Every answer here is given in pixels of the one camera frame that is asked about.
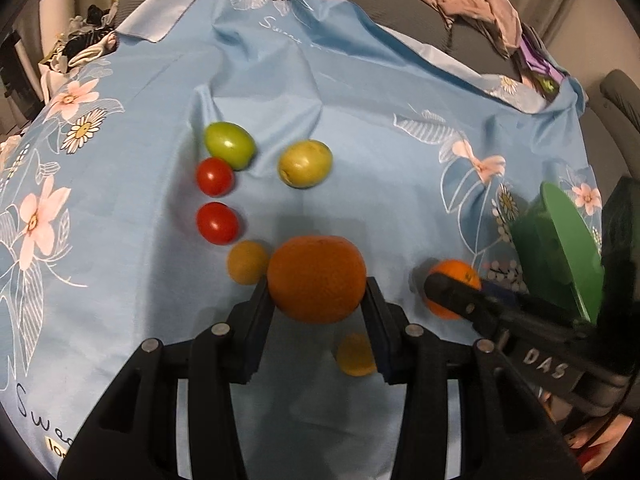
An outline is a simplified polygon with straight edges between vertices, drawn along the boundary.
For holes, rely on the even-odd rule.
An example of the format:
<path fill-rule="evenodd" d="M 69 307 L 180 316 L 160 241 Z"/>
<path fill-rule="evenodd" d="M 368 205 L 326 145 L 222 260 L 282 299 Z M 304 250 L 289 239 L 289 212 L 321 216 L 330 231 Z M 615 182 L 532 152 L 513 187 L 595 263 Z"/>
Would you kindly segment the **small yellow-brown fruit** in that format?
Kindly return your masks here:
<path fill-rule="evenodd" d="M 352 377 L 368 376 L 376 371 L 376 364 L 368 337 L 351 333 L 340 342 L 335 353 L 338 368 Z"/>
<path fill-rule="evenodd" d="M 270 253 L 262 243 L 243 240 L 235 244 L 227 257 L 227 271 L 235 283 L 254 285 L 266 274 Z"/>

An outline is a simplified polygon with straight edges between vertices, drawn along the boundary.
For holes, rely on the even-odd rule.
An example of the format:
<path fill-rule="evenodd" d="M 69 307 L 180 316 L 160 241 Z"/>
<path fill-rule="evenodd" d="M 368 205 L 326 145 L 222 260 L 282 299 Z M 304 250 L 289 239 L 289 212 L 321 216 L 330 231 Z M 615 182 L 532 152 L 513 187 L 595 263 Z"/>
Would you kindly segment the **large orange mandarin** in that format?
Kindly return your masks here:
<path fill-rule="evenodd" d="M 333 324 L 354 312 L 367 267 L 359 249 L 339 236 L 293 237 L 271 256 L 267 284 L 276 307 L 307 324 Z"/>

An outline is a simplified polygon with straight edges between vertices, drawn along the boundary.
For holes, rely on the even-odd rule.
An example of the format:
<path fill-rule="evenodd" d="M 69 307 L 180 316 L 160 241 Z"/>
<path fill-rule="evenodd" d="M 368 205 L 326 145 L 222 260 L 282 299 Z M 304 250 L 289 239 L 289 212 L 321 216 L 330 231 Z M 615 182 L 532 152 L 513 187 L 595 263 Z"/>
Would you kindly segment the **green plastic bowl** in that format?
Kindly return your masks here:
<path fill-rule="evenodd" d="M 564 191 L 541 183 L 538 196 L 510 231 L 530 294 L 576 318 L 597 322 L 604 279 L 600 252 Z"/>

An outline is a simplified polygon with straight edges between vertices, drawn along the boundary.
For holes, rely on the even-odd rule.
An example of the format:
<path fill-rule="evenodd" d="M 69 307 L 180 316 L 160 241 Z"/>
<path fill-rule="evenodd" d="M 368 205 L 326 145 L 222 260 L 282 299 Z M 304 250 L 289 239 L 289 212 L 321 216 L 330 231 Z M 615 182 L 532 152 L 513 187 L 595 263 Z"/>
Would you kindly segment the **small red cherry tomato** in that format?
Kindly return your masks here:
<path fill-rule="evenodd" d="M 222 158 L 209 157 L 198 165 L 196 183 L 207 196 L 223 196 L 233 188 L 234 171 Z"/>

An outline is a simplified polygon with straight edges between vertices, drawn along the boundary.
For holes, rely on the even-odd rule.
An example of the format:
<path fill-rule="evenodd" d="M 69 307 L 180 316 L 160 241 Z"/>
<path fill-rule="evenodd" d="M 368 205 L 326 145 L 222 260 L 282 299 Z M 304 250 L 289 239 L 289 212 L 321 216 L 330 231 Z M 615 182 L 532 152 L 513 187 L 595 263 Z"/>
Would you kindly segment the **yellow-green jujube fruit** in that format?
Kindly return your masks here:
<path fill-rule="evenodd" d="M 280 156 L 278 174 L 291 188 L 312 188 L 326 180 L 333 167 L 333 154 L 316 140 L 290 145 Z"/>

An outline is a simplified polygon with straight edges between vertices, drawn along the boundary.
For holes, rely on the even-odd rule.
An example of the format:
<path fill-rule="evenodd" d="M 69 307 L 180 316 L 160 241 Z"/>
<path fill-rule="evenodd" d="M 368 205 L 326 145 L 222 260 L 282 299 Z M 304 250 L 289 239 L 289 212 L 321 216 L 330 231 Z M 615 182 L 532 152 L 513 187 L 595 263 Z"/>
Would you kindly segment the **green jujube fruit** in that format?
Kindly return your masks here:
<path fill-rule="evenodd" d="M 233 122 L 212 122 L 204 130 L 206 150 L 223 159 L 233 170 L 245 169 L 256 154 L 252 136 Z"/>

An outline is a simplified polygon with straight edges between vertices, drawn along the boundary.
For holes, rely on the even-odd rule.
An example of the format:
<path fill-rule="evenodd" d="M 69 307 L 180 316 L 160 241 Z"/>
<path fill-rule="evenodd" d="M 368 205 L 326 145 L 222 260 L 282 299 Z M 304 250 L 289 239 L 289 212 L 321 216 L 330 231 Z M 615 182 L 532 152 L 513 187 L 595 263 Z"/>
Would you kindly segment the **light blue floral cloth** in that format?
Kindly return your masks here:
<path fill-rule="evenodd" d="M 227 229 L 276 249 L 339 236 L 384 296 L 470 342 L 419 292 L 464 261 L 514 292 L 511 223 L 544 182 L 601 241 L 602 198 L 573 79 L 547 101 L 381 26 L 348 0 L 143 0 L 117 47 L 74 70 L 1 159 L 1 403 L 48 474 L 142 340 L 188 339 L 248 289 L 196 224 L 198 164 L 247 162 Z"/>

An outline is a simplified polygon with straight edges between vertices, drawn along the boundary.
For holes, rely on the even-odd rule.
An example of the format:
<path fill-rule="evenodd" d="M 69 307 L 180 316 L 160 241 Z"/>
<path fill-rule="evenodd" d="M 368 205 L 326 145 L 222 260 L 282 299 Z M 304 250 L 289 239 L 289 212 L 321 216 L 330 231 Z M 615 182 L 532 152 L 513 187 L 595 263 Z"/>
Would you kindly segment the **purple folded clothes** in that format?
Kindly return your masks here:
<path fill-rule="evenodd" d="M 554 66 L 536 41 L 522 36 L 521 44 L 514 53 L 523 84 L 536 90 L 547 101 L 553 101 L 560 91 L 566 73 Z"/>

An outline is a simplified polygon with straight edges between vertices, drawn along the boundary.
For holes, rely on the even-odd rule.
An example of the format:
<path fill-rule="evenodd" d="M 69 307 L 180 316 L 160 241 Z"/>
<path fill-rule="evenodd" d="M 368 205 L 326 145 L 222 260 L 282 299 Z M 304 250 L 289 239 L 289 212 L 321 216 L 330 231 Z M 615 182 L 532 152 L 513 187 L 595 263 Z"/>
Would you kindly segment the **pink-grey crumpled garment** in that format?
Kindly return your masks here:
<path fill-rule="evenodd" d="M 522 39 L 520 14 L 510 0 L 421 0 L 436 10 L 448 28 L 458 18 L 481 32 L 503 57 L 518 50 Z"/>

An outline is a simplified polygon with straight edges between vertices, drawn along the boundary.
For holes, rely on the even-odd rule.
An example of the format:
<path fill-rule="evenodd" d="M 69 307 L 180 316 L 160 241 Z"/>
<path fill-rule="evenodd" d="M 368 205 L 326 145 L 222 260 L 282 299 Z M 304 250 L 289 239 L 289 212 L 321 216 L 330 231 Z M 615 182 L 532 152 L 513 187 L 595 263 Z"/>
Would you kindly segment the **cluttered white bags pile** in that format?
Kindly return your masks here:
<path fill-rule="evenodd" d="M 117 9 L 118 2 L 108 10 L 92 4 L 85 18 L 81 15 L 71 18 L 66 31 L 56 36 L 53 46 L 38 62 L 44 104 L 48 104 L 55 92 L 75 78 L 84 66 L 117 49 Z"/>

